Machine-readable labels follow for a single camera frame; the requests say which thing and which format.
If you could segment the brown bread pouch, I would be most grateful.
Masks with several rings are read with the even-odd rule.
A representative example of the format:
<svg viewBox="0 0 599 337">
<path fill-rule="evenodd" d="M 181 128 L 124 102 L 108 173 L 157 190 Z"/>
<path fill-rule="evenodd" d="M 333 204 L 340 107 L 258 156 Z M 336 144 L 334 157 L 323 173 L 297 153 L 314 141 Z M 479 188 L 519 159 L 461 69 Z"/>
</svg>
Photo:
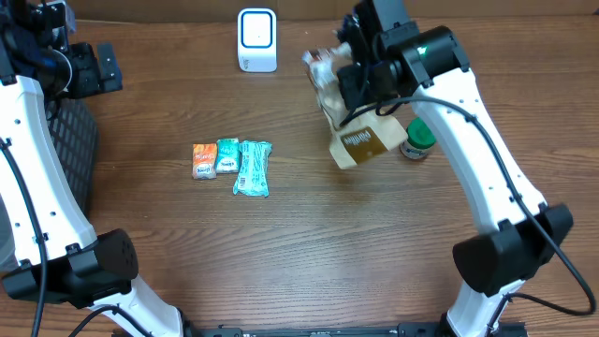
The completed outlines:
<svg viewBox="0 0 599 337">
<path fill-rule="evenodd" d="M 397 148 L 407 133 L 392 116 L 366 112 L 341 125 L 349 109 L 345 105 L 335 72 L 351 63 L 351 47 L 344 42 L 336 48 L 307 51 L 302 56 L 308 78 L 316 91 L 320 109 L 329 123 L 329 152 L 340 169 L 350 169 L 379 154 Z"/>
</svg>

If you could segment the green lid jar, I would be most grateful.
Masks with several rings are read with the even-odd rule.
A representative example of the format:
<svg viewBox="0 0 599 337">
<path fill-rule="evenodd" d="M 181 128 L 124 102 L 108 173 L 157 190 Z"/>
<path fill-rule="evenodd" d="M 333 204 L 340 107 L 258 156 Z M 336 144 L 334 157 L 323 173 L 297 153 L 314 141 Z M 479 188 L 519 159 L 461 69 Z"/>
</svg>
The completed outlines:
<svg viewBox="0 0 599 337">
<path fill-rule="evenodd" d="M 400 151 L 413 160 L 424 159 L 436 144 L 436 138 L 419 117 L 406 127 L 407 139 L 401 144 Z"/>
</svg>

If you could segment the orange snack packet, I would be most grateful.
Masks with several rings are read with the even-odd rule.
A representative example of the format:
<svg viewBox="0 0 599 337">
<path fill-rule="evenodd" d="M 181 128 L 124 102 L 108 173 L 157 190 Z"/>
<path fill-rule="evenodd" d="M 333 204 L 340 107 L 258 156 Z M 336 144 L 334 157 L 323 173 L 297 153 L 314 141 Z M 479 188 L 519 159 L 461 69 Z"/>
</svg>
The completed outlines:
<svg viewBox="0 0 599 337">
<path fill-rule="evenodd" d="M 216 156 L 218 148 L 216 143 L 193 145 L 193 171 L 196 180 L 211 180 L 216 178 Z"/>
</svg>

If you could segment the long teal wipes pack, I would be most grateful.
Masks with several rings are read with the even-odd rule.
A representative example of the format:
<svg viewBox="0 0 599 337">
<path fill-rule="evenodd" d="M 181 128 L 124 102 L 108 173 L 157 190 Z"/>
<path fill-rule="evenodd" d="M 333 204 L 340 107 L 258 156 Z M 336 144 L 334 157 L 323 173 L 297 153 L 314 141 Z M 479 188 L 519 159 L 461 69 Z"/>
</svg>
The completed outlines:
<svg viewBox="0 0 599 337">
<path fill-rule="evenodd" d="M 241 167 L 233 186 L 234 195 L 266 198 L 270 194 L 267 174 L 271 150 L 272 145 L 266 141 L 241 143 Z"/>
</svg>

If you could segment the teal gum packet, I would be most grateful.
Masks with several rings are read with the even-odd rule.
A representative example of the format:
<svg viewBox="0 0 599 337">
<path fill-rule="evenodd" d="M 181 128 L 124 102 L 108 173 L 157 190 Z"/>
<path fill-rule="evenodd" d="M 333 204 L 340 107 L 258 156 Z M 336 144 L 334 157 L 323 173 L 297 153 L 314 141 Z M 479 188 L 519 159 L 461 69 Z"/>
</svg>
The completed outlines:
<svg viewBox="0 0 599 337">
<path fill-rule="evenodd" d="M 240 169 L 240 141 L 237 138 L 219 139 L 217 140 L 217 148 L 216 173 L 238 172 Z"/>
</svg>

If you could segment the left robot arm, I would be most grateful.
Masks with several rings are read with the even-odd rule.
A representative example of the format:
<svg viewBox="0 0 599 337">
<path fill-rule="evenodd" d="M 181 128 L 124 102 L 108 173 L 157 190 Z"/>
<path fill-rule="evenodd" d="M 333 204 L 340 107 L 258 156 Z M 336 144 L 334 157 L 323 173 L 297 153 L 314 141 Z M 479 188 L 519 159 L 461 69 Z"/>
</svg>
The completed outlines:
<svg viewBox="0 0 599 337">
<path fill-rule="evenodd" d="M 97 128 L 61 104 L 119 91 L 123 78 L 111 45 L 72 44 L 75 28 L 64 1 L 1 5 L 1 198 L 17 262 L 3 287 L 38 309 L 106 315 L 129 336 L 191 336 L 139 275 L 129 236 L 97 234 L 86 217 Z"/>
</svg>

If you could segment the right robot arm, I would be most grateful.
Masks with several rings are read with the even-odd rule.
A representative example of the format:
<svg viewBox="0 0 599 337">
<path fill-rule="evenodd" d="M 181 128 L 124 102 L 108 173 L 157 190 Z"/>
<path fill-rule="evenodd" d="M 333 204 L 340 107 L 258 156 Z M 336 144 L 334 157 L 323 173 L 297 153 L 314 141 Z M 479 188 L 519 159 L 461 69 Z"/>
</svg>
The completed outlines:
<svg viewBox="0 0 599 337">
<path fill-rule="evenodd" d="M 420 31 L 400 1 L 358 3 L 338 38 L 353 62 L 338 73 L 347 121 L 410 104 L 445 153 L 467 197 L 476 235 L 453 248 L 462 278 L 440 336 L 496 336 L 506 304 L 553 257 L 573 225 L 548 206 L 505 146 L 465 50 L 438 26 Z"/>
</svg>

